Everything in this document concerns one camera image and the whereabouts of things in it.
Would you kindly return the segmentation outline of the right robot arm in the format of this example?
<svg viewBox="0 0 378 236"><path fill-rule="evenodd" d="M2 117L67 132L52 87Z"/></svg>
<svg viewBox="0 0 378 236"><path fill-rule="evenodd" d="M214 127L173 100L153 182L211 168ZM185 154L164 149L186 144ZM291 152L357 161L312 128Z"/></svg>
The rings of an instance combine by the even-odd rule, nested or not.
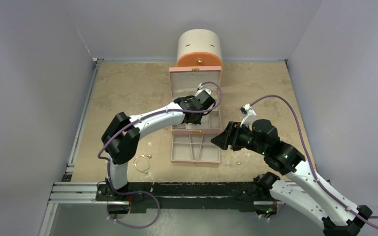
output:
<svg viewBox="0 0 378 236"><path fill-rule="evenodd" d="M231 121L211 143L222 150L246 148L263 155L271 169L286 176L295 186L267 172L258 180L258 197L281 200L314 221L326 236L356 236L373 213L368 206L351 202L318 173L313 173L304 155L280 140L277 128L269 120L256 120L251 128Z"/></svg>

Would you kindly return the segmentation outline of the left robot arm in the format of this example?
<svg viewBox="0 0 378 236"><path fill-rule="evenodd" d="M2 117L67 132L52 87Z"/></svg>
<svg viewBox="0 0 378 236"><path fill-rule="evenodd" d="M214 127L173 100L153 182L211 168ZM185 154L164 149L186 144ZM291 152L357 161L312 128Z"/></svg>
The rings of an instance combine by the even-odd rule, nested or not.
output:
<svg viewBox="0 0 378 236"><path fill-rule="evenodd" d="M128 162L135 156L139 141L147 135L168 126L201 124L202 118L217 108L222 99L216 100L211 92L202 88L195 95L178 97L166 106L140 115L128 116L124 112L114 116L101 137L106 152L108 195L121 201L127 195Z"/></svg>

